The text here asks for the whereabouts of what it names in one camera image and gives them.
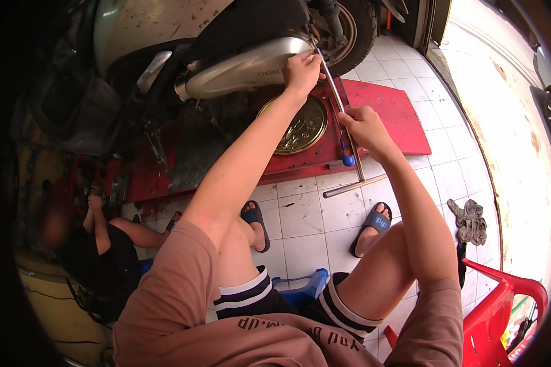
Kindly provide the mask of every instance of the person in brown shirt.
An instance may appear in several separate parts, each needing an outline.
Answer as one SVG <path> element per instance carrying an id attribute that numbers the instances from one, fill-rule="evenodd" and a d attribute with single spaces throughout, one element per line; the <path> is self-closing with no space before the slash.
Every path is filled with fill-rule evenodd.
<path id="1" fill-rule="evenodd" d="M 321 62 L 311 51 L 291 57 L 284 93 L 206 174 L 113 327 L 119 366 L 381 366 L 363 338 L 414 279 L 419 302 L 385 365 L 461 365 L 463 315 L 451 233 L 370 107 L 349 109 L 338 119 L 384 167 L 402 222 L 390 227 L 391 209 L 375 205 L 348 245 L 362 257 L 356 268 L 334 274 L 301 310 L 272 289 L 265 267 L 253 264 L 249 248 L 266 251 L 269 240 L 257 203 L 246 200 L 324 77 Z M 219 320 L 206 324 L 210 302 Z"/>

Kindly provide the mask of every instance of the red plastic chair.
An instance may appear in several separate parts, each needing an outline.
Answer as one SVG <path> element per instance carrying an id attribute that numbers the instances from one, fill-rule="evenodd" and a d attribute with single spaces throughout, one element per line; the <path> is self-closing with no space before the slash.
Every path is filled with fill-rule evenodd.
<path id="1" fill-rule="evenodd" d="M 462 262 L 499 283 L 463 319 L 463 367 L 512 366 L 500 337 L 510 320 L 514 295 L 524 294 L 535 299 L 538 326 L 539 318 L 547 310 L 547 291 L 535 280 L 488 268 L 467 258 Z M 384 334 L 393 349 L 398 336 L 390 326 L 384 329 Z"/>

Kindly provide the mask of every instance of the slide sandal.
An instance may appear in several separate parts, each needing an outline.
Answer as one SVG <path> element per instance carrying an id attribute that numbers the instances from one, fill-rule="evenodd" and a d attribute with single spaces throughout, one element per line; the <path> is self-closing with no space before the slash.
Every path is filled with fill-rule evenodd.
<path id="1" fill-rule="evenodd" d="M 255 209 L 249 209 L 243 212 L 243 210 L 245 210 L 245 207 L 247 207 L 250 202 L 252 202 L 255 205 Z M 265 230 L 265 224 L 263 223 L 263 217 L 261 216 L 261 209 L 259 209 L 259 204 L 257 204 L 257 202 L 255 202 L 254 200 L 249 200 L 248 202 L 246 202 L 245 206 L 241 209 L 241 218 L 245 222 L 247 222 L 247 224 L 251 224 L 255 222 L 261 224 L 261 227 L 263 228 L 263 235 L 265 236 L 265 248 L 263 249 L 263 251 L 259 251 L 259 252 L 264 253 L 267 250 L 269 250 L 270 238 L 267 237 L 267 231 Z"/>
<path id="2" fill-rule="evenodd" d="M 182 212 L 181 211 L 177 211 L 173 215 L 175 216 L 176 214 L 179 214 L 180 217 L 182 217 Z M 166 231 L 171 232 L 174 225 L 176 225 L 176 221 L 174 221 L 173 217 L 171 217 L 171 219 L 169 220 L 169 223 L 167 224 Z"/>
<path id="3" fill-rule="evenodd" d="M 388 210 L 389 219 L 382 215 L 379 211 L 375 211 L 375 208 L 378 207 L 378 205 L 383 204 L 384 209 Z M 392 210 L 389 208 L 389 205 L 385 202 L 378 202 L 374 205 L 374 207 L 371 209 L 369 214 L 367 215 L 367 219 L 365 219 L 365 223 L 361 227 L 359 234 L 357 237 L 353 240 L 353 243 L 351 244 L 351 247 L 349 247 L 349 252 L 354 257 L 360 258 L 355 254 L 355 247 L 357 247 L 357 240 L 359 239 L 359 236 L 361 235 L 361 232 L 369 226 L 373 227 L 376 231 L 379 233 L 382 233 L 383 231 L 386 231 L 389 228 L 389 224 L 392 223 Z"/>

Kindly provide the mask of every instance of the gray cloth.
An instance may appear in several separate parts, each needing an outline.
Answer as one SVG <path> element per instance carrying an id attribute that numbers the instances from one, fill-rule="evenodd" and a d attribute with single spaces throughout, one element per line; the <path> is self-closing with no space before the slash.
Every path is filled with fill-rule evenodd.
<path id="1" fill-rule="evenodd" d="M 482 218 L 484 207 L 469 199 L 463 209 L 453 199 L 447 200 L 449 209 L 455 214 L 455 224 L 459 228 L 457 240 L 459 242 L 471 242 L 479 246 L 486 243 L 486 221 Z"/>

